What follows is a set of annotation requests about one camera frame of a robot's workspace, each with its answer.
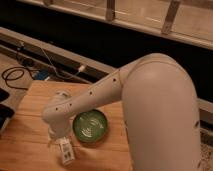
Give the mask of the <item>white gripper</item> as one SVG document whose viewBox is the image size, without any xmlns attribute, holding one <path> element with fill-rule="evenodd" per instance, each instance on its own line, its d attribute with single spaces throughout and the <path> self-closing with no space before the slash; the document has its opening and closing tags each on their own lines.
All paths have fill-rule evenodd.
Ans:
<svg viewBox="0 0 213 171">
<path fill-rule="evenodd" d="M 52 144 L 60 138 L 67 137 L 70 134 L 70 131 L 70 124 L 51 124 L 48 128 L 48 144 Z"/>
</svg>

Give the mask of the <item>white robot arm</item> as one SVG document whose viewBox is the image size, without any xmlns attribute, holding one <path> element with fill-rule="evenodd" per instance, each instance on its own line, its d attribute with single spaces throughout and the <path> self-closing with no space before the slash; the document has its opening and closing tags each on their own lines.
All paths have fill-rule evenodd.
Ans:
<svg viewBox="0 0 213 171">
<path fill-rule="evenodd" d="M 123 107 L 134 171 L 202 171 L 196 90 L 173 58 L 145 55 L 71 96 L 59 91 L 42 119 L 49 135 L 69 134 L 69 119 L 116 101 Z"/>
</svg>

